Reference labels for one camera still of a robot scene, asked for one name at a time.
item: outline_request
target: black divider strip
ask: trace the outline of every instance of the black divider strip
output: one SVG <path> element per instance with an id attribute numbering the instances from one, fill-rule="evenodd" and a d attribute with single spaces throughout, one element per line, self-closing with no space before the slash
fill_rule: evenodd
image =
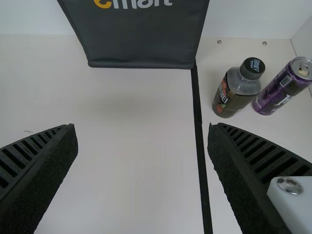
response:
<path id="1" fill-rule="evenodd" d="M 213 226 L 212 226 L 210 203 L 209 203 L 207 170 L 206 170 L 201 107 L 200 107 L 200 95 L 199 95 L 199 85 L 198 85 L 198 73 L 197 73 L 196 62 L 195 62 L 194 68 L 191 70 L 191 77 L 192 77 L 192 90 L 193 90 L 195 140 L 196 140 L 197 164 L 198 164 L 201 210 L 202 210 L 202 215 L 203 215 L 204 234 L 212 234 Z"/>

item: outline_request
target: white shelf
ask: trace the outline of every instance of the white shelf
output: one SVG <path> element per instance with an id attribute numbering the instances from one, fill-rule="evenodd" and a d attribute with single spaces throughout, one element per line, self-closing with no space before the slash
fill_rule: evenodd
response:
<path id="1" fill-rule="evenodd" d="M 223 187 L 207 153 L 209 123 L 224 122 L 266 138 L 308 161 L 312 161 L 312 99 L 309 90 L 294 97 L 271 116 L 256 113 L 251 104 L 232 118 L 224 119 L 212 111 L 212 101 L 226 71 L 240 66 L 244 59 L 257 57 L 264 61 L 266 72 L 260 78 L 264 88 L 293 58 L 295 53 L 289 40 L 202 38 L 198 54 L 198 78 L 203 119 L 203 134 L 210 206 L 214 233 L 241 233 Z"/>
<path id="2" fill-rule="evenodd" d="M 35 234 L 203 234 L 189 70 L 90 68 L 76 36 L 0 42 L 0 145 L 78 137 Z"/>

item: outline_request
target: black gripper pad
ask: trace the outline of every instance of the black gripper pad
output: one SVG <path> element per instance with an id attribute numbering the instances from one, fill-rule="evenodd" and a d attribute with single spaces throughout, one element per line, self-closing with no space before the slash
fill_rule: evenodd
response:
<path id="1" fill-rule="evenodd" d="M 312 176 L 311 163 L 224 123 L 210 124 L 208 153 L 244 234 L 290 234 L 266 193 L 274 177 Z"/>
<path id="2" fill-rule="evenodd" d="M 0 149 L 0 234 L 32 234 L 78 154 L 73 124 Z"/>

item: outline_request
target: screw head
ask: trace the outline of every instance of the screw head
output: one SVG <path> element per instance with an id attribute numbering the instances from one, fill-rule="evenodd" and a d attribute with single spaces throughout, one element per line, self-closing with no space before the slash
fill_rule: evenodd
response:
<path id="1" fill-rule="evenodd" d="M 302 185 L 291 177 L 281 177 L 277 180 L 279 188 L 292 195 L 299 195 L 303 192 Z"/>

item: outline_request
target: gray fabric panel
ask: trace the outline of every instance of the gray fabric panel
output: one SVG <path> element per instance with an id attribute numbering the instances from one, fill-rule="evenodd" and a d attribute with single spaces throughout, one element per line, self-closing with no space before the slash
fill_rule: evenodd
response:
<path id="1" fill-rule="evenodd" d="M 58 0 L 90 66 L 194 66 L 209 0 L 101 0 L 111 5 L 107 9 L 95 1 Z M 123 9 L 123 2 L 128 9 Z"/>

